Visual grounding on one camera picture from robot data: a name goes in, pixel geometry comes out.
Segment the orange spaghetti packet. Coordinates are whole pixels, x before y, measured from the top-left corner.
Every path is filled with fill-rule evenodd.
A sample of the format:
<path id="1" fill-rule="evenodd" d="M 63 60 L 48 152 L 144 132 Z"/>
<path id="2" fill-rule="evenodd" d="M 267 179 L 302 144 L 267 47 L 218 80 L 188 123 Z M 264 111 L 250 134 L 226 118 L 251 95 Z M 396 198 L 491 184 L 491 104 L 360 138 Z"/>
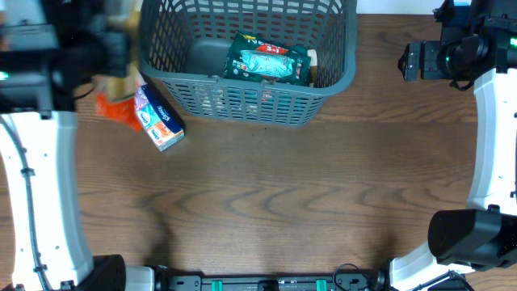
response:
<path id="1" fill-rule="evenodd" d="M 123 32 L 128 37 L 128 64 L 125 77 L 105 77 L 102 80 L 96 97 L 96 113 L 139 132 L 142 126 L 135 115 L 134 97 L 138 87 L 138 25 L 141 1 L 106 1 L 106 8 L 107 26 L 116 32 Z"/>

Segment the grey plastic lattice basket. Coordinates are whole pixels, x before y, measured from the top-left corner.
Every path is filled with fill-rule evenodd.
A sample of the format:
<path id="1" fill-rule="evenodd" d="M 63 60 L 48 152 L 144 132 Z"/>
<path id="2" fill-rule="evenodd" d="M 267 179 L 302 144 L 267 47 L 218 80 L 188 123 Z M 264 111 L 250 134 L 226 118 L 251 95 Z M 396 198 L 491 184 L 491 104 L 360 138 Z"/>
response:
<path id="1" fill-rule="evenodd" d="M 200 113 L 197 90 L 234 87 L 258 94 L 258 120 L 245 121 L 307 124 L 355 76 L 356 7 L 356 0 L 145 1 L 140 21 L 141 72 L 160 80 L 194 116 L 219 118 Z M 229 47 L 239 31 L 315 49 L 314 87 L 223 78 Z"/>

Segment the Kleenex tissue multipack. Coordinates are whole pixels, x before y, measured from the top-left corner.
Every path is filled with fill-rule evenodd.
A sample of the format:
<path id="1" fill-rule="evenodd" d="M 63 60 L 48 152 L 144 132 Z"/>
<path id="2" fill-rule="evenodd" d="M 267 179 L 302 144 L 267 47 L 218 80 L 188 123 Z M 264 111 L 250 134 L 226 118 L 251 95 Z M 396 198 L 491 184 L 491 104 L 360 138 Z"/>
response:
<path id="1" fill-rule="evenodd" d="M 137 88 L 134 102 L 136 118 L 160 151 L 184 138 L 183 127 L 162 105 L 148 84 Z"/>

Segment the mint green wipes packet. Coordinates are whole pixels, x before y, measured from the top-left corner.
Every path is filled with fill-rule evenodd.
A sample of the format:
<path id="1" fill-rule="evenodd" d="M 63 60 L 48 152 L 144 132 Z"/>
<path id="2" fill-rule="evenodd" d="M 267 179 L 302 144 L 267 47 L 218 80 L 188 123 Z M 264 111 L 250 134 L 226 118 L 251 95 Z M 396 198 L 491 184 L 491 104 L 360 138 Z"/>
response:
<path id="1" fill-rule="evenodd" d="M 290 57 L 253 50 L 242 50 L 239 60 L 233 65 L 247 73 L 260 74 L 267 77 L 283 78 L 293 73 L 295 63 Z"/>

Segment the green Nescafe coffee bag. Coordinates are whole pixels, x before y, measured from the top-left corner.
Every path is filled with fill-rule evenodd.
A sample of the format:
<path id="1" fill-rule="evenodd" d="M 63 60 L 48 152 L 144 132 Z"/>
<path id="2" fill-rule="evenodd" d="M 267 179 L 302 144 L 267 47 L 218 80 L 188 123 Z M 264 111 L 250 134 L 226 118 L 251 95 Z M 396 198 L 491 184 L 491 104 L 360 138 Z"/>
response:
<path id="1" fill-rule="evenodd" d="M 253 50 L 263 53 L 273 53 L 290 57 L 295 61 L 292 65 L 293 73 L 283 78 L 267 77 L 260 74 L 247 73 L 233 65 L 239 60 L 242 50 Z M 294 86 L 309 86 L 310 57 L 307 49 L 301 46 L 285 46 L 276 41 L 265 40 L 261 36 L 250 32 L 237 32 L 230 45 L 225 59 L 223 78 L 247 82 L 279 82 Z"/>

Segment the brown cookie pouch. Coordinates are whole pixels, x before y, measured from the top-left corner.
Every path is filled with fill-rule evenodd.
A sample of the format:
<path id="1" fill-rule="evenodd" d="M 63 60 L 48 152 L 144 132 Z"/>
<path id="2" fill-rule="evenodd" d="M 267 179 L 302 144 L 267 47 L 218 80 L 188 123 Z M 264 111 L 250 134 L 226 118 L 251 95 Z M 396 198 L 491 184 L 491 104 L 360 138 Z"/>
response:
<path id="1" fill-rule="evenodd" d="M 309 49 L 307 51 L 307 55 L 310 57 L 310 81 L 309 85 L 311 87 L 314 87 L 314 84 L 317 79 L 317 67 L 318 67 L 318 60 L 317 60 L 317 52 L 315 49 Z"/>

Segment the beige paper pouch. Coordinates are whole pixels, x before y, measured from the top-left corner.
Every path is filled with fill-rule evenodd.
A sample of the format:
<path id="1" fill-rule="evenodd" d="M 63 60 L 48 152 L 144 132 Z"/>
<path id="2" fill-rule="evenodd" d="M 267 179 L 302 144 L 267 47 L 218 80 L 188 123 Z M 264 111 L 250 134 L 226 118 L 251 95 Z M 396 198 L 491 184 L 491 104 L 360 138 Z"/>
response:
<path id="1" fill-rule="evenodd" d="M 257 91 L 216 87 L 197 90 L 196 94 L 203 115 L 236 120 L 259 119 Z"/>

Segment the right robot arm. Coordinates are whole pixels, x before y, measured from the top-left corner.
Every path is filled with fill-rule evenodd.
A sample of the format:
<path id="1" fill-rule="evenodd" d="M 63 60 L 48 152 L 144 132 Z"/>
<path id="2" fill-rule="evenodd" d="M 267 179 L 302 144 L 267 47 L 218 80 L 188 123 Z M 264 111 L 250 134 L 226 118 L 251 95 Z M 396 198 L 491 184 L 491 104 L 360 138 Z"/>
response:
<path id="1" fill-rule="evenodd" d="M 516 263 L 516 3 L 446 1 L 434 18 L 440 39 L 408 44 L 398 67 L 473 92 L 473 181 L 463 209 L 435 213 L 425 243 L 390 262 L 387 290 L 466 290 L 469 273 Z"/>

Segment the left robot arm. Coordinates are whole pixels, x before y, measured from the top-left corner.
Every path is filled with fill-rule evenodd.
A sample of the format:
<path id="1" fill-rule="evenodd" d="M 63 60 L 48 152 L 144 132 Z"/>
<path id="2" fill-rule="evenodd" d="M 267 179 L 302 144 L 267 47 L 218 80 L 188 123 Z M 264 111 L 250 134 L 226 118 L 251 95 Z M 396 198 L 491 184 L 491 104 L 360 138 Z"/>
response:
<path id="1" fill-rule="evenodd" d="M 78 205 L 75 90 L 127 73 L 111 1 L 17 0 L 1 26 L 1 155 L 15 229 L 12 290 L 152 290 L 155 271 L 93 256 Z"/>

